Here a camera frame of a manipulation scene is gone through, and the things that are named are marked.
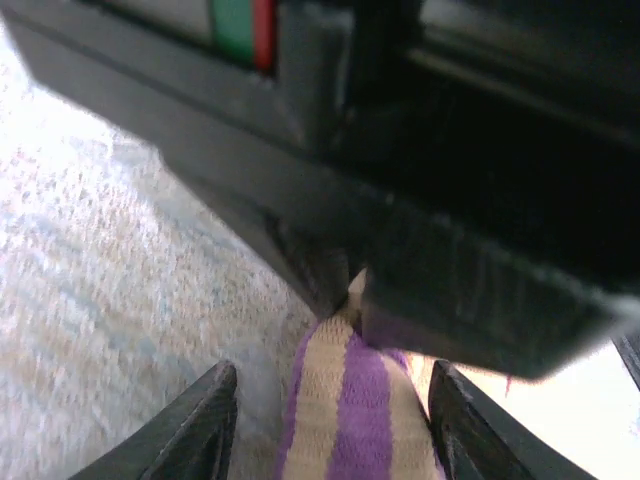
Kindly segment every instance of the carpet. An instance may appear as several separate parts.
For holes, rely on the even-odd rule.
[[[34,84],[4,29],[0,89],[3,478],[66,478],[222,358],[229,478],[262,478],[310,311],[152,145]]]

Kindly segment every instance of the black plastic object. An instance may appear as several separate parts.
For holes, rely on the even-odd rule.
[[[282,1],[269,76],[96,2],[0,8],[39,81],[155,143],[318,315],[366,265],[371,342],[543,375],[640,318],[638,153],[407,60],[409,3]]]
[[[595,480],[441,360],[431,375],[429,417],[448,480]]]
[[[432,71],[640,146],[640,5],[425,0],[407,54]]]
[[[180,35],[213,44],[215,30],[209,6],[211,0],[102,0],[102,3],[159,23]]]
[[[636,387],[640,390],[640,329],[636,328],[628,333],[616,335],[613,338],[613,344]]]
[[[233,365],[216,364],[71,480],[225,480],[237,416],[236,384]]]

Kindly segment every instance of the black plastic edge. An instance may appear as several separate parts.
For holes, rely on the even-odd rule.
[[[166,478],[163,467],[174,467],[174,474],[184,474],[189,455],[195,455],[212,436],[220,435],[221,427],[234,428],[237,382],[233,364],[217,363],[137,432],[71,478]],[[226,453],[230,453],[232,437],[220,440],[227,443]]]
[[[444,215],[396,204],[367,255],[363,335],[540,378],[636,320],[640,303],[503,249]]]
[[[422,38],[407,56],[431,71],[639,149],[637,8],[617,1],[610,11],[609,4],[597,1],[552,3],[424,2]],[[572,8],[587,11],[577,16]],[[612,22],[616,12],[626,17]]]
[[[282,78],[278,81],[286,86],[283,90],[259,72],[217,59],[202,48],[126,21],[91,3],[2,0],[0,5],[9,22],[20,22],[167,94],[207,108],[254,135],[313,151],[326,143],[326,130],[334,126],[322,128],[318,122],[337,122],[339,105],[334,97],[336,89],[347,81],[340,69],[348,65],[352,23],[348,13],[335,9],[318,13],[301,10],[297,4],[281,7],[284,21],[279,28],[285,34],[297,29],[296,33],[304,36],[304,41],[297,43],[298,38],[280,34]],[[293,43],[299,53],[288,60],[287,46]],[[328,76],[335,79],[327,82]]]
[[[629,375],[640,390],[640,330],[636,329],[633,332],[617,336],[612,341],[627,367]]]
[[[433,366],[429,414],[434,446],[448,480],[595,480],[449,362],[438,360]]]

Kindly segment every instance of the red stripe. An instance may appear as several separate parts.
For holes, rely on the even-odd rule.
[[[269,70],[275,50],[275,0],[253,0],[254,61],[260,70]]]

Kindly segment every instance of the beige stripe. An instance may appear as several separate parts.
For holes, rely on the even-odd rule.
[[[296,430],[287,454],[285,480],[324,480],[338,433],[347,343],[348,312],[325,321],[309,340],[296,405]]]
[[[393,457],[392,480],[437,480],[433,443],[424,419],[420,399],[409,376],[395,360],[383,356],[389,374],[389,410]]]

